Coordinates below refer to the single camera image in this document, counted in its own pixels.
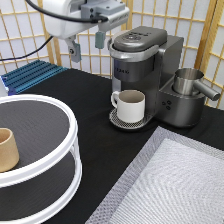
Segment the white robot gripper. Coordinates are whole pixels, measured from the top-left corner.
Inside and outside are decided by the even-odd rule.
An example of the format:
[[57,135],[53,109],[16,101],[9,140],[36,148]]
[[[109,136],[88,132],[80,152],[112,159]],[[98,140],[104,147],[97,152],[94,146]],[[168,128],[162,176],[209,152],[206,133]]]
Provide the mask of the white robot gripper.
[[[51,13],[60,16],[73,18],[81,18],[81,6],[87,0],[43,0],[43,8]],[[94,27],[91,23],[71,22],[62,19],[54,18],[48,15],[44,16],[45,27],[48,33],[59,39],[66,39],[68,51],[73,62],[81,61],[81,47],[75,42],[74,36],[89,28]],[[95,34],[95,47],[98,49],[104,48],[106,33],[98,31]]]

